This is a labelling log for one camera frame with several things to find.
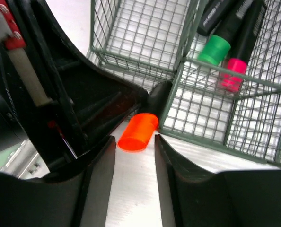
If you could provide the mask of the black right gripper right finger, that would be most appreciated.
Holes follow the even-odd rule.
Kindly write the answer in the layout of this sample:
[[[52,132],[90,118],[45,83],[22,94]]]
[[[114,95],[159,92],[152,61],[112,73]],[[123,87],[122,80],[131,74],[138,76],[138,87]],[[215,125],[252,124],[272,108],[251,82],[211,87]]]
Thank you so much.
[[[281,170],[212,173],[155,136],[165,227],[281,227]]]

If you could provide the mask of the purple cap highlighter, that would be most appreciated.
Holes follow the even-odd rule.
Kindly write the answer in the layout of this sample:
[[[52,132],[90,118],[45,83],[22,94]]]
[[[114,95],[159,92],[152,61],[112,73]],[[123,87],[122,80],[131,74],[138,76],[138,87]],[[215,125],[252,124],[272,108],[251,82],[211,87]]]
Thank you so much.
[[[209,36],[216,25],[232,10],[236,5],[236,0],[210,0],[202,14],[197,33]]]

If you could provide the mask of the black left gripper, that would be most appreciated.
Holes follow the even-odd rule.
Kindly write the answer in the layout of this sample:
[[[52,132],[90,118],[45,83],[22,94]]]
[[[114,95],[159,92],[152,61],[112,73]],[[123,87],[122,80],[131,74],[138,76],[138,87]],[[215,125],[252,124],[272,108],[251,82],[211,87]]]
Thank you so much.
[[[87,75],[88,60],[44,0],[0,0],[0,152],[25,139],[43,158],[86,152]]]

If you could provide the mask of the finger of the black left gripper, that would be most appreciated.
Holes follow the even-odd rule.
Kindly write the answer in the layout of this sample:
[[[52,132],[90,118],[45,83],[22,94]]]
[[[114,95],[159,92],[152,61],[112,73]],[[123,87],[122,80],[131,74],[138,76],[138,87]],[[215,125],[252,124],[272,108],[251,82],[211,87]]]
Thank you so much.
[[[97,67],[70,41],[44,0],[31,8],[64,89],[73,101],[79,125],[90,147],[95,146],[143,104],[145,89]]]

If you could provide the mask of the orange cap highlighter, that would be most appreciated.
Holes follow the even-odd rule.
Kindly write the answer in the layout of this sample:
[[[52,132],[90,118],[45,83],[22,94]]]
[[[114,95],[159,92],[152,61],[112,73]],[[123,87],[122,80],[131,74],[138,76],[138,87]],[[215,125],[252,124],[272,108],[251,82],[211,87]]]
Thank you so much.
[[[152,89],[119,138],[117,146],[120,150],[137,153],[147,148],[154,131],[159,126],[171,89],[170,81],[159,83]]]

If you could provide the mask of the green cap highlighter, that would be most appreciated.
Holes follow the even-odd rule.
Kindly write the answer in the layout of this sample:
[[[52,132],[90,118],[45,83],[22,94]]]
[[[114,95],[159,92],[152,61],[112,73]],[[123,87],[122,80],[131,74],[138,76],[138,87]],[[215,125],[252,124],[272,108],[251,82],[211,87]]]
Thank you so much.
[[[239,0],[235,3],[199,53],[198,60],[215,66],[224,60],[251,4],[251,0]]]

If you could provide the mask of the green clipboard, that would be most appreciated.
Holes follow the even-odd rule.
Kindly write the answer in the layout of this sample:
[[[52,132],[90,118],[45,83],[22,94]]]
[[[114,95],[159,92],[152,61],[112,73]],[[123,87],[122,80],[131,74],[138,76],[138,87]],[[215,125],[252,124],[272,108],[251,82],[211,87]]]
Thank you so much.
[[[0,152],[0,172],[19,179],[41,178],[50,171],[29,139]]]

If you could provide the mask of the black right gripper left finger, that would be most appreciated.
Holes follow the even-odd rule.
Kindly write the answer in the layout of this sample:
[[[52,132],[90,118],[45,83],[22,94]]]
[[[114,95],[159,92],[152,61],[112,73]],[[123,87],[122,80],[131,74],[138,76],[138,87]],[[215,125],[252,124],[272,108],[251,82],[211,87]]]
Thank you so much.
[[[109,136],[42,178],[0,173],[0,227],[103,227],[115,165]]]

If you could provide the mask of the pink cap highlighter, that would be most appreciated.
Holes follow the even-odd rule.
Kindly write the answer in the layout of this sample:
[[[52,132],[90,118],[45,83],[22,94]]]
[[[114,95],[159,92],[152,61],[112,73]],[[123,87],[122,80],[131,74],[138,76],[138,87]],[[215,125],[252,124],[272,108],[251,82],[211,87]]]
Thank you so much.
[[[247,10],[237,42],[233,46],[227,69],[244,74],[255,42],[261,30],[267,6],[263,0],[254,0]]]

